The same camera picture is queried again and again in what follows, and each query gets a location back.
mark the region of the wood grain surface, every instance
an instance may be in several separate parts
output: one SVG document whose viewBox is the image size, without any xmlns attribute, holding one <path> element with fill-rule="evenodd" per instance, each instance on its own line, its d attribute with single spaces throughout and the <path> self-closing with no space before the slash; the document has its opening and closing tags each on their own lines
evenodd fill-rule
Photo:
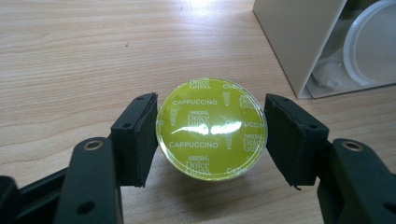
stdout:
<svg viewBox="0 0 396 224">
<path fill-rule="evenodd" d="M 289 97 L 396 173 L 396 87 L 296 100 L 253 0 L 0 1 L 0 175 L 19 187 L 107 136 L 136 96 L 221 77 Z M 322 223 L 317 186 L 292 189 L 265 151 L 231 181 L 176 170 L 158 149 L 144 189 L 122 188 L 125 223 Z"/>
</svg>

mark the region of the metal screw head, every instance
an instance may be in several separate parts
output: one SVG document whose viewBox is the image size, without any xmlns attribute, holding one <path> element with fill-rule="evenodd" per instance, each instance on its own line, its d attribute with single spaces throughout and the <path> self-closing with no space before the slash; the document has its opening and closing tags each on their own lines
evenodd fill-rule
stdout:
<svg viewBox="0 0 396 224">
<path fill-rule="evenodd" d="M 102 142 L 102 141 L 99 141 L 99 140 L 92 140 L 92 141 L 87 142 L 87 143 L 84 145 L 83 148 L 84 148 L 85 150 L 91 151 L 91 150 L 96 150 L 96 149 L 100 148 L 102 145 L 103 145 L 103 142 Z"/>
<path fill-rule="evenodd" d="M 363 151 L 363 147 L 359 143 L 345 141 L 345 142 L 341 143 L 341 145 L 349 150 L 352 150 L 352 151 L 358 151 L 358 152 Z"/>
</svg>

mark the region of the yellow-green capsule lid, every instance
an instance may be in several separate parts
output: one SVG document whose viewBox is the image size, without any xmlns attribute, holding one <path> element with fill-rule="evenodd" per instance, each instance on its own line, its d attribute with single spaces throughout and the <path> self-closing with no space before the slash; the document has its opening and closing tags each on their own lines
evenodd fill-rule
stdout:
<svg viewBox="0 0 396 224">
<path fill-rule="evenodd" d="M 259 159 L 267 124 L 258 101 L 218 78 L 177 87 L 163 102 L 156 134 L 166 158 L 182 173 L 218 181 L 235 178 Z"/>
</svg>

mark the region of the black plastic bracket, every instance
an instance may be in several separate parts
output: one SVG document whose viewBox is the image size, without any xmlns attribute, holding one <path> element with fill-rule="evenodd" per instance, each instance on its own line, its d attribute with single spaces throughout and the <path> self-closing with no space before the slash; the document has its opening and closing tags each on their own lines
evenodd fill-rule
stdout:
<svg viewBox="0 0 396 224">
<path fill-rule="evenodd" d="M 158 142 L 155 135 L 157 94 L 135 98 L 111 127 L 122 186 L 145 187 Z"/>
<path fill-rule="evenodd" d="M 267 149 L 291 186 L 311 186 L 317 150 L 325 148 L 329 128 L 288 98 L 267 94 L 264 113 L 268 125 Z"/>
<path fill-rule="evenodd" d="M 77 144 L 70 161 L 54 223 L 122 223 L 111 141 L 104 137 Z"/>
<path fill-rule="evenodd" d="M 21 195 L 15 180 L 0 176 L 0 192 L 0 223 L 10 223 L 21 208 Z"/>
<path fill-rule="evenodd" d="M 335 139 L 317 160 L 326 224 L 396 223 L 396 178 L 370 147 Z"/>
</svg>

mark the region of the plastic lid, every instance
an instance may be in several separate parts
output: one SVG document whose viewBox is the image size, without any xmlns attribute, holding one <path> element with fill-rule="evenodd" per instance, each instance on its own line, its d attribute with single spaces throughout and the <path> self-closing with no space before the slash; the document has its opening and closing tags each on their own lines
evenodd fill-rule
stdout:
<svg viewBox="0 0 396 224">
<path fill-rule="evenodd" d="M 240 176 L 257 162 L 267 124 L 248 91 L 227 80 L 199 78 L 165 99 L 156 134 L 165 157 L 179 171 L 218 181 Z"/>
<path fill-rule="evenodd" d="M 394 79 L 395 12 L 396 1 L 375 2 L 359 15 L 346 35 L 345 67 L 361 86 Z"/>
</svg>

